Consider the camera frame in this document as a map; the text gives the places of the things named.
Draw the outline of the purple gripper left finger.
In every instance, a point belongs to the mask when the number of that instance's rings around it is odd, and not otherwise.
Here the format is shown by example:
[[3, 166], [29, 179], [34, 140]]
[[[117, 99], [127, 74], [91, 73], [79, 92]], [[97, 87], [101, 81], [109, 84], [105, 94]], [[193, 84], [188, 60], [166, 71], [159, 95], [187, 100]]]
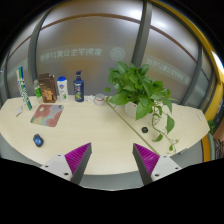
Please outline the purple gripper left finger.
[[69, 153], [57, 154], [41, 168], [76, 185], [79, 185], [92, 153], [91, 144], [82, 145]]

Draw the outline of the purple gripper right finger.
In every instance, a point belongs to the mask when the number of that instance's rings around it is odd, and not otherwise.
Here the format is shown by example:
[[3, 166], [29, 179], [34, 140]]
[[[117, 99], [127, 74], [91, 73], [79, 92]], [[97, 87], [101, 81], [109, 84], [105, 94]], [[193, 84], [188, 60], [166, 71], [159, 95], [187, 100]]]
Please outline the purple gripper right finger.
[[148, 185], [181, 170], [181, 167], [169, 156], [159, 156], [151, 150], [136, 143], [133, 144], [133, 156], [143, 185]]

